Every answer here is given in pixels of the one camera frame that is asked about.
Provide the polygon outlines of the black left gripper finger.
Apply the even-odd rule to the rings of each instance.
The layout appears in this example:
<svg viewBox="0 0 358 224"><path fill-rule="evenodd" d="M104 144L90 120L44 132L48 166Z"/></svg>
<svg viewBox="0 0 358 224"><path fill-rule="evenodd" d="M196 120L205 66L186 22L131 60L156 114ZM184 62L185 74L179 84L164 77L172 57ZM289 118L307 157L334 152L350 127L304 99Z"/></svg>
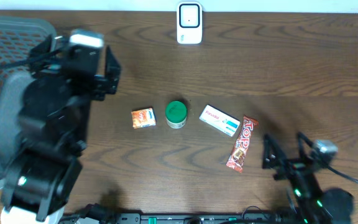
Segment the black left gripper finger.
<svg viewBox="0 0 358 224"><path fill-rule="evenodd" d="M104 76L110 84L118 84L121 76L121 65L114 56L110 46L106 48Z"/></svg>
<svg viewBox="0 0 358 224"><path fill-rule="evenodd" d="M43 42L35 46L29 52L29 67L47 67L51 58L55 56L53 48L54 38L48 35Z"/></svg>

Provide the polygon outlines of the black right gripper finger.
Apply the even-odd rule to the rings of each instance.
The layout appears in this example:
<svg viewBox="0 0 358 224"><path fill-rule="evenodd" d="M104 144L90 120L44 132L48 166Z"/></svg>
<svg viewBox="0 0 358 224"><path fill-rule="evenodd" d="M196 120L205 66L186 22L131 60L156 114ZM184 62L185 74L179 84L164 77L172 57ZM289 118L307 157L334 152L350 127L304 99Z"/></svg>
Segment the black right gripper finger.
<svg viewBox="0 0 358 224"><path fill-rule="evenodd" d="M278 142L269 134L263 138L262 168L284 170L287 163L287 156Z"/></svg>
<svg viewBox="0 0 358 224"><path fill-rule="evenodd" d="M306 152L304 149L304 143L309 146L310 148L313 148L313 141L311 141L309 138L307 138L302 132L298 132L296 135L297 141L298 141L298 152L300 158L305 158Z"/></svg>

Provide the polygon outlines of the red Top chocolate bar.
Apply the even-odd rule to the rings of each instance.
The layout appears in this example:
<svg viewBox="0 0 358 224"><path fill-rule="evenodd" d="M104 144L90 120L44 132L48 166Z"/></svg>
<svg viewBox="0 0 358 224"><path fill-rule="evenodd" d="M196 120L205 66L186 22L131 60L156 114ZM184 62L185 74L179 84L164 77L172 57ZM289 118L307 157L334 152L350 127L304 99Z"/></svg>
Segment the red Top chocolate bar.
<svg viewBox="0 0 358 224"><path fill-rule="evenodd" d="M234 144L226 166L232 168L238 173L242 173L244 166L244 159L250 146L250 139L253 135L254 129L259 125L256 119L244 115L242 129Z"/></svg>

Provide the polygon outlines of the orange snack packet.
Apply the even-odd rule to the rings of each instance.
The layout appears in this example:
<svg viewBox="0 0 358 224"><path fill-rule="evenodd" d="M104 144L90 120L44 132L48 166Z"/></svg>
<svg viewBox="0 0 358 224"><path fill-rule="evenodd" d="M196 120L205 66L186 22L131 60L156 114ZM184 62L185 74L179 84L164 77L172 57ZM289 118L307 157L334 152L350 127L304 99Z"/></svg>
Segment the orange snack packet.
<svg viewBox="0 0 358 224"><path fill-rule="evenodd" d="M153 108L132 111L132 127L134 129L146 128L156 125L156 119Z"/></svg>

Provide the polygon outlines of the white Panadol medicine box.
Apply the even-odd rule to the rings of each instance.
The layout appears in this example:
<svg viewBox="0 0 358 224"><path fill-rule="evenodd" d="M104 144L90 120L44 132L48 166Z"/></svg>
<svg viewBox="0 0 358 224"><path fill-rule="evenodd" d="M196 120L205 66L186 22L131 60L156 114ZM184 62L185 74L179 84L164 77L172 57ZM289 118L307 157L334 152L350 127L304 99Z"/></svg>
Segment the white Panadol medicine box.
<svg viewBox="0 0 358 224"><path fill-rule="evenodd" d="M206 105L199 119L230 137L233 137L240 125L239 120L210 105Z"/></svg>

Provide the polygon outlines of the green lid jar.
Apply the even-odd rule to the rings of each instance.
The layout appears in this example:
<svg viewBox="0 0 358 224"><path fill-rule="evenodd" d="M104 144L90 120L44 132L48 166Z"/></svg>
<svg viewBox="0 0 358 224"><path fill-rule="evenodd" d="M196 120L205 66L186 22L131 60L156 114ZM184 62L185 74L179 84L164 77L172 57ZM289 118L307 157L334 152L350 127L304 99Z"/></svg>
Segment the green lid jar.
<svg viewBox="0 0 358 224"><path fill-rule="evenodd" d="M180 101L171 101L165 109L167 124L173 129L184 127L187 119L187 107Z"/></svg>

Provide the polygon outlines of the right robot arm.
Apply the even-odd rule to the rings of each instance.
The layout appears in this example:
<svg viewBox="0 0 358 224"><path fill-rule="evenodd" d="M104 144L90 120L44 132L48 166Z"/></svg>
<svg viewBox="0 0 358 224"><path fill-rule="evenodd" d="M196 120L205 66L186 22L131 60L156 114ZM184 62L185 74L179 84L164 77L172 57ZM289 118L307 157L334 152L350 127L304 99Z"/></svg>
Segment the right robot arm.
<svg viewBox="0 0 358 224"><path fill-rule="evenodd" d="M299 223L350 223L354 198L349 192L332 188L321 190L315 172L327 169L338 152L330 140L308 139L297 134L299 157L290 159L271 135L263 138L263 169L274 169L275 180L288 180L298 206Z"/></svg>

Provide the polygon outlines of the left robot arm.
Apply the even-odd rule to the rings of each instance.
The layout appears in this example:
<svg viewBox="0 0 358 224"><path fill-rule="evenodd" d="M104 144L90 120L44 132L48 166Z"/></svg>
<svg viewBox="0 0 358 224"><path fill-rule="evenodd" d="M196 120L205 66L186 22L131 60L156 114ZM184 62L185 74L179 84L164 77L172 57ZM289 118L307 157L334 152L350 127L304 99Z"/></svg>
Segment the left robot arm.
<svg viewBox="0 0 358 224"><path fill-rule="evenodd" d="M59 223L81 172L90 109L117 91L121 67L100 33L74 30L30 51L31 82L17 114L19 150L2 189L2 223Z"/></svg>

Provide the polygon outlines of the white barcode scanner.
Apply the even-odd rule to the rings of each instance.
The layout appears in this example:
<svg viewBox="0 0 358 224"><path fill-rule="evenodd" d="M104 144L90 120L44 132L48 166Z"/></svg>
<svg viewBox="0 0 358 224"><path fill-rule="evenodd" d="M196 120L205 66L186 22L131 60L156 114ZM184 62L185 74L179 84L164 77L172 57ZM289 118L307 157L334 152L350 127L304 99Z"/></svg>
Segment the white barcode scanner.
<svg viewBox="0 0 358 224"><path fill-rule="evenodd" d="M196 1L183 1L177 6L177 42L200 44L203 37L203 8Z"/></svg>

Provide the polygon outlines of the grey plastic basket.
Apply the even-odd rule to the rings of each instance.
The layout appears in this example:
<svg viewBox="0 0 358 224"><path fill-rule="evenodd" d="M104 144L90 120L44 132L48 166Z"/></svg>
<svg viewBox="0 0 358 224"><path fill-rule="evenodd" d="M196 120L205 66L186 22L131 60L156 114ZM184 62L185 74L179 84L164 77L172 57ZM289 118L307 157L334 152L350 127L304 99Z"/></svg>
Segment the grey plastic basket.
<svg viewBox="0 0 358 224"><path fill-rule="evenodd" d="M45 20L0 16L0 65L25 60L32 48L56 35ZM17 115L22 94L32 80L25 66L0 69L0 189L5 169L19 149Z"/></svg>

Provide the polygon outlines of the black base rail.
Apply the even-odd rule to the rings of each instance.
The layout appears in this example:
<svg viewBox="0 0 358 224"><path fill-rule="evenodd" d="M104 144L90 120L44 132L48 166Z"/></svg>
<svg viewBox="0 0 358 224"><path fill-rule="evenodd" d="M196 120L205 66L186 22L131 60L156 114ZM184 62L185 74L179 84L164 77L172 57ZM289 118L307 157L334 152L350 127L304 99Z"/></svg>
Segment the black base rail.
<svg viewBox="0 0 358 224"><path fill-rule="evenodd" d="M116 224L215 224L215 223L290 223L284 215L272 215L255 212L246 213L245 215L213 215L213 214L191 214L191 215L141 215L138 213L121 213L117 214L115 219L101 220L101 218L84 217L84 216L63 216L58 223L68 224L99 224L99 223L116 223Z"/></svg>

